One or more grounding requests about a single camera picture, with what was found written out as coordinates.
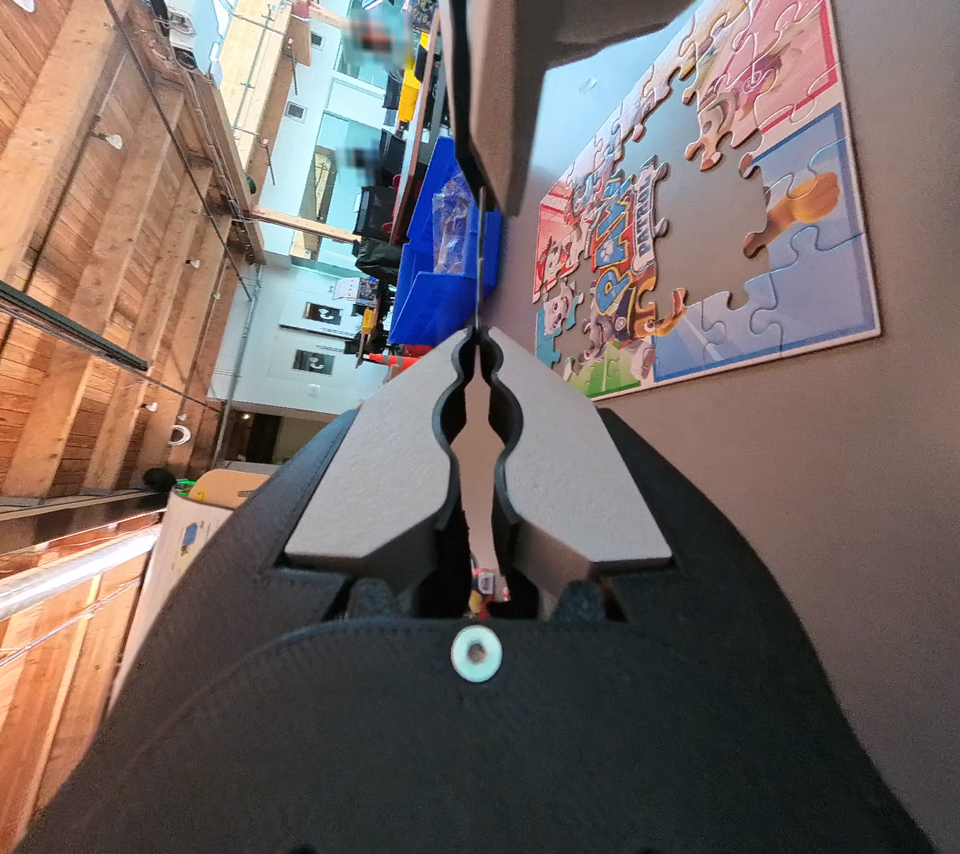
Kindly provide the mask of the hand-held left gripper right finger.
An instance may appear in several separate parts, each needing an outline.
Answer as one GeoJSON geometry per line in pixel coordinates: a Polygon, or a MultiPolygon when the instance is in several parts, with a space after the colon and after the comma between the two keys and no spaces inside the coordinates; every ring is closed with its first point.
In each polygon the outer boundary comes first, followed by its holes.
{"type": "Polygon", "coordinates": [[[541,618],[575,583],[659,569],[673,553],[599,410],[497,327],[482,328],[487,423],[502,443],[491,532],[508,600],[541,618]]]}

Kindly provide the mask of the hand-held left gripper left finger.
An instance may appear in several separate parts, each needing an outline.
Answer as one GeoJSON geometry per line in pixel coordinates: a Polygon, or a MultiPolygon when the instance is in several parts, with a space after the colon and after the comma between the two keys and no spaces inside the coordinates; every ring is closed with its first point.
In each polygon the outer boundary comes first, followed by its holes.
{"type": "Polygon", "coordinates": [[[452,441],[476,330],[456,331],[357,410],[285,546],[301,568],[378,579],[427,618],[466,614],[473,566],[452,441]]]}

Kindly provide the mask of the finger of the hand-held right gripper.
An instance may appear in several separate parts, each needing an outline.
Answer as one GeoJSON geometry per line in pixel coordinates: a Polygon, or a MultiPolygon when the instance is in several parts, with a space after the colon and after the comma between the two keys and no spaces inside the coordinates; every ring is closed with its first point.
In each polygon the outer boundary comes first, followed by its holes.
{"type": "Polygon", "coordinates": [[[437,0],[446,68],[446,89],[454,153],[468,185],[482,184],[470,134],[472,60],[468,0],[437,0]]]}
{"type": "Polygon", "coordinates": [[[543,78],[561,0],[468,0],[469,133],[486,200],[505,216],[522,208],[543,78]]]}

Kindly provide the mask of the green puzzle section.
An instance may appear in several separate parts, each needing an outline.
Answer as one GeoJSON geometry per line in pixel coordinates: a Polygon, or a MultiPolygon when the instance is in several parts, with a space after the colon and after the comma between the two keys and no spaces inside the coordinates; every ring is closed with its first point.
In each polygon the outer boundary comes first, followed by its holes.
{"type": "Polygon", "coordinates": [[[596,356],[567,357],[562,378],[586,397],[598,400],[655,386],[656,339],[610,342],[596,356]]]}

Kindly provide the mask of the grey purple puzzle piece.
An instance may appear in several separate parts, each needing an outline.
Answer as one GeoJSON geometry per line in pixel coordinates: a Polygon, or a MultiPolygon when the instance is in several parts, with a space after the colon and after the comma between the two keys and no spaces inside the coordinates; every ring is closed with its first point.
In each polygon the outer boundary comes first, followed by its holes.
{"type": "Polygon", "coordinates": [[[654,367],[655,348],[651,340],[642,336],[643,323],[640,324],[640,333],[632,327],[630,304],[618,306],[606,314],[599,312],[595,304],[591,307],[589,318],[582,326],[582,331],[587,335],[587,346],[578,358],[581,366],[603,360],[607,348],[613,345],[627,353],[630,375],[635,380],[647,378],[654,367]]]}

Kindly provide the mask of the pink dog puzzle piece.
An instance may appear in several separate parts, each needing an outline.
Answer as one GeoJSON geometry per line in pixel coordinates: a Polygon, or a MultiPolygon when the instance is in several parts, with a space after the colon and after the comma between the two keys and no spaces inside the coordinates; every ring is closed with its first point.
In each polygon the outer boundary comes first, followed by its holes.
{"type": "Polygon", "coordinates": [[[739,163],[748,176],[760,154],[840,97],[831,0],[705,0],[678,44],[682,93],[695,106],[697,138],[685,157],[705,172],[727,150],[761,141],[739,163]]]}

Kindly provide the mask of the assembled pink red puzzle section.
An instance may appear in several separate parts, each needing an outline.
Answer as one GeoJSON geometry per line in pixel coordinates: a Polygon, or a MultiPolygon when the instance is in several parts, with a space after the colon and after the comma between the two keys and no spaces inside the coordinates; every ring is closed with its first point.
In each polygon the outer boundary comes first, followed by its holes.
{"type": "MultiPolygon", "coordinates": [[[[644,156],[630,154],[627,149],[642,143],[647,122],[670,97],[673,81],[694,72],[714,44],[715,37],[736,21],[749,3],[750,0],[706,0],[634,84],[593,141],[543,197],[537,228],[534,299],[544,299],[545,293],[551,293],[560,281],[568,281],[579,270],[588,272],[587,278],[594,280],[588,246],[594,204],[599,200],[607,179],[620,168],[628,174],[638,172],[652,155],[667,162],[657,151],[644,156]]],[[[659,200],[666,178],[658,187],[656,211],[661,218],[668,220],[661,211],[659,200]]],[[[664,237],[656,242],[656,259],[657,245],[664,237]]]]}

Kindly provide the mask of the assembled logo puzzle section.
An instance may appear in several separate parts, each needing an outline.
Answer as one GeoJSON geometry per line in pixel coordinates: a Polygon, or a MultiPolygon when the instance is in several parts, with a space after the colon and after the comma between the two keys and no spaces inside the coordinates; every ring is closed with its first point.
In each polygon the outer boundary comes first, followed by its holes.
{"type": "Polygon", "coordinates": [[[593,282],[591,316],[610,341],[627,344],[652,335],[656,309],[641,305],[658,280],[656,244],[669,229],[657,214],[661,182],[669,164],[650,156],[638,172],[616,170],[593,206],[587,251],[593,282]]]}

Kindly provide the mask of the yellow box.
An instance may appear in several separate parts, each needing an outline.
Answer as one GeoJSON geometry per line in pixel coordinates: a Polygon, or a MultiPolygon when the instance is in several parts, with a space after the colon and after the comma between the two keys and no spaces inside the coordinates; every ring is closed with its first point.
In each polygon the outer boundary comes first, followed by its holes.
{"type": "Polygon", "coordinates": [[[406,59],[397,107],[397,128],[399,129],[410,126],[423,89],[427,92],[428,105],[433,104],[439,61],[438,56],[434,56],[430,66],[427,66],[429,39],[429,32],[421,32],[416,39],[414,53],[406,59]]]}

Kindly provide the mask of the pale plywood panel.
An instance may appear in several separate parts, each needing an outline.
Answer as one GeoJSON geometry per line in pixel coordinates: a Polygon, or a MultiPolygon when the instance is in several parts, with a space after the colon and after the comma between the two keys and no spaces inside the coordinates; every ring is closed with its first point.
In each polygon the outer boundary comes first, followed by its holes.
{"type": "Polygon", "coordinates": [[[182,499],[233,510],[246,503],[275,473],[273,465],[262,467],[264,469],[258,471],[215,468],[196,482],[186,479],[178,481],[172,493],[182,499]]]}

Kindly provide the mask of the clear plastic bag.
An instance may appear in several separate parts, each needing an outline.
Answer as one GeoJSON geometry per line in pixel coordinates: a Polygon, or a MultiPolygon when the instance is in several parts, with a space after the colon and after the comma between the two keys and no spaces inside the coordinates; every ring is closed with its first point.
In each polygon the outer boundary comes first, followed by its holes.
{"type": "Polygon", "coordinates": [[[433,272],[464,275],[475,264],[478,220],[474,195],[461,172],[453,173],[431,200],[433,272]]]}

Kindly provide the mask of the blue plastic bin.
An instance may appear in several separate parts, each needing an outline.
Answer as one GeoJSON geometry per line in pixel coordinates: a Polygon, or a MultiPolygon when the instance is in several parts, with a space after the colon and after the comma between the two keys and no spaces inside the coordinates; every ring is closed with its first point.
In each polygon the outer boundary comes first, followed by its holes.
{"type": "Polygon", "coordinates": [[[470,212],[462,271],[434,269],[433,199],[458,176],[461,170],[453,139],[440,137],[414,206],[408,241],[402,248],[390,317],[389,335],[394,344],[435,346],[468,325],[474,316],[479,214],[472,195],[467,195],[470,212]]]}

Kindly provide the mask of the white printed paper sheet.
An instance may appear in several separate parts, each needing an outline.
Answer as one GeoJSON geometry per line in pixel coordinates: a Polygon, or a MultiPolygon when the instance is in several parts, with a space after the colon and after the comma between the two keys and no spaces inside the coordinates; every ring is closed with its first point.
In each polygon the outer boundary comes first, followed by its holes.
{"type": "Polygon", "coordinates": [[[201,549],[235,512],[172,494],[150,554],[123,656],[107,702],[111,712],[163,605],[201,549]]]}

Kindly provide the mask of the silver metal pipe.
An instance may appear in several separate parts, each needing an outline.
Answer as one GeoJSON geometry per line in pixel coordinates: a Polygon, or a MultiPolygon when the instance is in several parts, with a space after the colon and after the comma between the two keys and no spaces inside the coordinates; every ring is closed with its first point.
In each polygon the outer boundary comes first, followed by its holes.
{"type": "Polygon", "coordinates": [[[41,604],[130,560],[148,555],[161,527],[130,533],[110,544],[16,573],[1,582],[1,621],[41,604]]]}

